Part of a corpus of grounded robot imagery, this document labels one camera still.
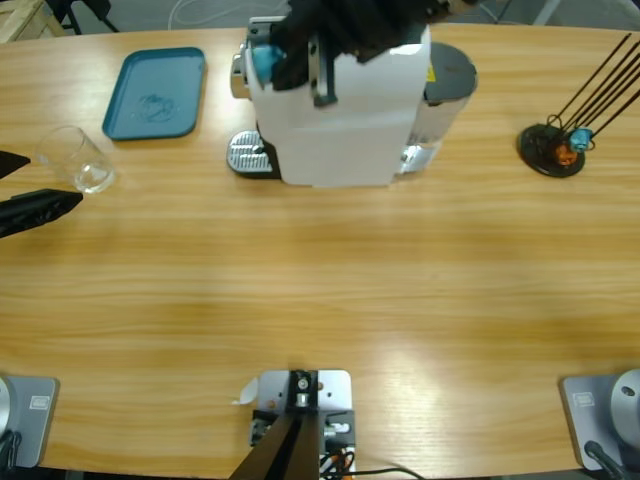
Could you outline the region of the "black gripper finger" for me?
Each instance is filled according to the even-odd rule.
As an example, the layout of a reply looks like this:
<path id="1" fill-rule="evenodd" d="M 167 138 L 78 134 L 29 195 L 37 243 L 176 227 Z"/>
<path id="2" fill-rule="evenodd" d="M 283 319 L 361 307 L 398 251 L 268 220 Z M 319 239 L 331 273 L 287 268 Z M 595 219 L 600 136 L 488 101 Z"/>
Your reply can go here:
<path id="1" fill-rule="evenodd" d="M 24 166 L 29 165 L 30 163 L 31 160 L 26 156 L 7 151 L 1 151 L 0 178 L 3 179 L 23 168 Z"/>
<path id="2" fill-rule="evenodd" d="M 53 222 L 73 210 L 82 200 L 80 192 L 41 189 L 2 201 L 1 237 Z"/>

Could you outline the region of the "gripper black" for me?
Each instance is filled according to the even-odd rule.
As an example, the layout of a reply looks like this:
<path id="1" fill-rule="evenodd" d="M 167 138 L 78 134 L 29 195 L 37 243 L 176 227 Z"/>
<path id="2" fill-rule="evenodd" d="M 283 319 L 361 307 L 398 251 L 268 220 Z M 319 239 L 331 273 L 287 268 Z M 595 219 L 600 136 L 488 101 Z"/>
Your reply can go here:
<path id="1" fill-rule="evenodd" d="M 284 52 L 272 67 L 275 91 L 308 84 L 318 106 L 337 101 L 334 61 L 352 55 L 366 63 L 385 51 L 418 40 L 435 21 L 433 1 L 291 1 L 289 14 L 271 30 Z"/>

